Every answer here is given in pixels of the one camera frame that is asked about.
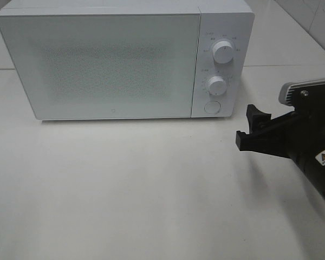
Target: white knob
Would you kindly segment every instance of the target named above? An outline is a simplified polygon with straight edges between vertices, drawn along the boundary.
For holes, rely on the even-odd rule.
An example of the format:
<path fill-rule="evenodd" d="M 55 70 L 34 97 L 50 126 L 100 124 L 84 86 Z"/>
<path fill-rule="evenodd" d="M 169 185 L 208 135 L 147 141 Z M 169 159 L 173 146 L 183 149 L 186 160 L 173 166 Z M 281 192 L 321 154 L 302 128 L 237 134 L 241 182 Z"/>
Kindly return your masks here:
<path fill-rule="evenodd" d="M 228 40 L 221 40 L 213 46 L 212 51 L 215 62 L 228 63 L 233 59 L 234 46 Z"/>
<path fill-rule="evenodd" d="M 211 95 L 220 96 L 226 92 L 228 86 L 222 77 L 214 76 L 207 81 L 207 88 Z"/>

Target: round button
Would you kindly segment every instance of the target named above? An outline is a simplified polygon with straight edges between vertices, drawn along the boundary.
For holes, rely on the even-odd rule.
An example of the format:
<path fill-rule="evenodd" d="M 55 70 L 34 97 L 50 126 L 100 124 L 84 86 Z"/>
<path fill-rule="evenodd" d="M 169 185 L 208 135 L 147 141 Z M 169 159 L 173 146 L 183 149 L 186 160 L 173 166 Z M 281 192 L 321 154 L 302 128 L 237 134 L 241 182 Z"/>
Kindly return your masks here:
<path fill-rule="evenodd" d="M 220 96 L 226 92 L 228 86 L 222 77 L 214 76 L 207 81 L 207 88 L 211 95 Z"/>
<path fill-rule="evenodd" d="M 205 105 L 205 112 L 208 114 L 218 114 L 220 111 L 220 103 L 217 101 L 210 101 Z"/>
<path fill-rule="evenodd" d="M 233 44 L 229 40 L 221 40 L 217 42 L 213 48 L 213 58 L 215 62 L 224 64 L 233 59 Z"/>

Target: microwave control panel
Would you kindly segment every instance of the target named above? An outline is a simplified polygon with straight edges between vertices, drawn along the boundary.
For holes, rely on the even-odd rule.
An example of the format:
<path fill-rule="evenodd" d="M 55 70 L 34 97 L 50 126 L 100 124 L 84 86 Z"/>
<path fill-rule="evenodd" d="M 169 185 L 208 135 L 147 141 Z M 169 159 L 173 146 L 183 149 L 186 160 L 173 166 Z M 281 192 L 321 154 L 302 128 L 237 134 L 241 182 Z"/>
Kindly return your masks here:
<path fill-rule="evenodd" d="M 191 116 L 230 116 L 254 14 L 201 14 Z"/>

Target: microwave door window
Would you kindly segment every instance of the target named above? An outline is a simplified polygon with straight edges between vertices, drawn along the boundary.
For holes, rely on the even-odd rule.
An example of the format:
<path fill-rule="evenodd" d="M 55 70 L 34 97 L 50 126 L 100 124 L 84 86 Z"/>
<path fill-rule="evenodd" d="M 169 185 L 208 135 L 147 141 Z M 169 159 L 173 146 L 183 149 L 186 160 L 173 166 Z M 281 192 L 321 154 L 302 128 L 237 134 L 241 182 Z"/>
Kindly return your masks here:
<path fill-rule="evenodd" d="M 199 15 L 2 17 L 39 119 L 190 117 Z"/>

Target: table surface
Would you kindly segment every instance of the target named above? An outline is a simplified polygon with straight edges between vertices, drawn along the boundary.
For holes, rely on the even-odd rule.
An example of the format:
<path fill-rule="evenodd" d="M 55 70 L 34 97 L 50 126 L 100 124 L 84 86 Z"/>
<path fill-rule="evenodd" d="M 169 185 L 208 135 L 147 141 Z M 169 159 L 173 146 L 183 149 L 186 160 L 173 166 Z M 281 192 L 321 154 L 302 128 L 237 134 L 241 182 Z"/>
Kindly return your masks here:
<path fill-rule="evenodd" d="M 255 13 L 245 66 L 320 65 L 325 51 L 274 0 L 246 0 Z M 0 35 L 0 69 L 13 63 Z"/>
<path fill-rule="evenodd" d="M 235 145 L 247 104 L 286 113 L 281 85 L 311 77 L 325 66 L 244 68 L 231 118 L 41 122 L 0 70 L 0 259 L 325 260 L 321 196 Z"/>

